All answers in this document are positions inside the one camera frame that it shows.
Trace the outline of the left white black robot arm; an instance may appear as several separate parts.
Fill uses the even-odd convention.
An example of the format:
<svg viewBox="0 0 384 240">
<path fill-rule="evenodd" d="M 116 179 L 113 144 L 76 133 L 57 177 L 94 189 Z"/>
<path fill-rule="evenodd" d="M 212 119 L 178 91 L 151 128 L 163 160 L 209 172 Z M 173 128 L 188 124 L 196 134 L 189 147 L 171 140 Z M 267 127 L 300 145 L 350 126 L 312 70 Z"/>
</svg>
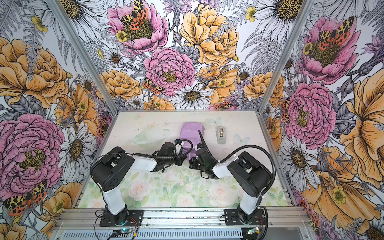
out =
<svg viewBox="0 0 384 240">
<path fill-rule="evenodd" d="M 100 227 L 139 227 L 143 210 L 129 210 L 121 193 L 121 183 L 129 171 L 164 172 L 172 165 L 181 166 L 194 149 L 189 140 L 176 139 L 166 142 L 152 155 L 128 154 L 121 147 L 115 147 L 92 163 L 90 176 L 99 186 L 106 204 Z"/>
</svg>

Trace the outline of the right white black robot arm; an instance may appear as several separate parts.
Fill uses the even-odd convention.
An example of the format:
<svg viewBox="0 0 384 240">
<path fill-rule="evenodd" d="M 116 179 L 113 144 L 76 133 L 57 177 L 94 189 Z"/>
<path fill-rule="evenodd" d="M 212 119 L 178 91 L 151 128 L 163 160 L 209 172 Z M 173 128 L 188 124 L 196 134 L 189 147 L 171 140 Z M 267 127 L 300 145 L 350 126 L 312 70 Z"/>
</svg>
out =
<svg viewBox="0 0 384 240">
<path fill-rule="evenodd" d="M 244 225 L 251 224 L 261 208 L 262 198 L 276 179 L 276 166 L 270 153 L 256 145 L 244 145 L 218 161 L 204 144 L 198 144 L 196 149 L 196 157 L 190 160 L 190 168 L 199 170 L 204 179 L 233 177 L 244 191 L 237 208 L 237 219 Z M 270 160 L 272 169 L 269 170 L 247 149 L 263 153 Z"/>
</svg>

